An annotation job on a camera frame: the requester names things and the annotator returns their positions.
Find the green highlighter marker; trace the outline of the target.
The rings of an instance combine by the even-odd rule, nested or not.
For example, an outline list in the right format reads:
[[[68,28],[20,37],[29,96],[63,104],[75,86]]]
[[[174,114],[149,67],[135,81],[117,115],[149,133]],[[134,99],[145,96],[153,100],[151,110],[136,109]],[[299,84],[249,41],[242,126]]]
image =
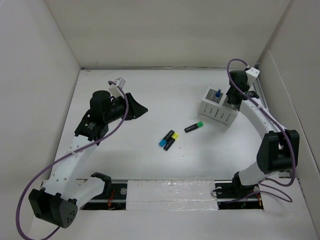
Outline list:
[[[190,126],[186,127],[186,128],[184,129],[184,132],[185,132],[185,133],[189,133],[189,132],[194,131],[194,130],[196,130],[196,129],[198,129],[198,128],[201,128],[201,127],[203,127],[203,126],[204,126],[203,122],[200,121],[200,122],[197,122],[197,123],[195,123],[195,124],[193,124],[193,125],[190,125]]]

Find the yellow highlighter marker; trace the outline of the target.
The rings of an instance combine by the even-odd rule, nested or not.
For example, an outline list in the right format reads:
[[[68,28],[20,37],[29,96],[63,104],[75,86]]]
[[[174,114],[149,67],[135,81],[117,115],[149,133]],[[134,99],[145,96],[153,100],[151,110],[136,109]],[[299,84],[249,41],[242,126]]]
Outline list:
[[[165,151],[169,150],[169,148],[173,145],[173,143],[177,140],[178,138],[178,134],[177,133],[174,133],[170,138],[169,140],[166,142],[166,144],[164,145],[163,149]]]

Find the clear spray bottle blue cap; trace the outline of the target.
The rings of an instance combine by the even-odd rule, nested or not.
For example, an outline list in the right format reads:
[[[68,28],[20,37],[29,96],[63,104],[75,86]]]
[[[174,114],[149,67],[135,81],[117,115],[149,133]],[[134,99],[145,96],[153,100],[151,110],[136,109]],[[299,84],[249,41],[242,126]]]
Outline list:
[[[218,98],[220,98],[221,97],[221,89],[218,89],[218,91],[216,91],[216,93],[215,93],[215,97],[218,99]]]

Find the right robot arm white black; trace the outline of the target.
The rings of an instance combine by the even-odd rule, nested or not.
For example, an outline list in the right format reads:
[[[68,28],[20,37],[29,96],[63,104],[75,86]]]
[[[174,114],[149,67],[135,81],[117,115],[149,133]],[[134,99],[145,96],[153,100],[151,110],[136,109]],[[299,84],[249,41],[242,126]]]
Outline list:
[[[256,161],[233,176],[229,189],[237,197],[243,197],[273,173],[291,170],[294,174],[298,165],[300,135],[281,125],[263,106],[259,95],[250,90],[249,81],[258,74],[254,68],[228,72],[227,102],[250,121],[261,137]]]

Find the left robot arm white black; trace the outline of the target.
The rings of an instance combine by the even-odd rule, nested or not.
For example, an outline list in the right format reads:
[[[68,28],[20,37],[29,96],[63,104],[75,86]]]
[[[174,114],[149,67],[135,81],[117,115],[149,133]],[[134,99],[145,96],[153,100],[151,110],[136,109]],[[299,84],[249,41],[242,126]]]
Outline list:
[[[74,132],[68,156],[41,189],[33,189],[28,200],[36,218],[68,228],[78,210],[95,197],[107,198],[112,193],[110,176],[95,172],[84,183],[77,178],[100,141],[107,135],[109,124],[121,119],[135,120],[148,109],[131,95],[112,96],[106,90],[92,94],[89,110]]]

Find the blue highlighter marker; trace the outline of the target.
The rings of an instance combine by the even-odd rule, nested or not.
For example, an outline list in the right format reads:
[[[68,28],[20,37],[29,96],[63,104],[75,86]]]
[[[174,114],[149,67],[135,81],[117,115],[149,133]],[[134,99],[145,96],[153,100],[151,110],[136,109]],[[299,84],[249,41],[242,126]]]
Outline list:
[[[173,131],[173,130],[170,130],[166,135],[165,135],[165,137],[159,142],[159,146],[161,147],[161,148],[163,148],[166,144],[167,144],[167,142],[168,142],[168,140],[172,137],[172,135],[174,134],[175,132]]]

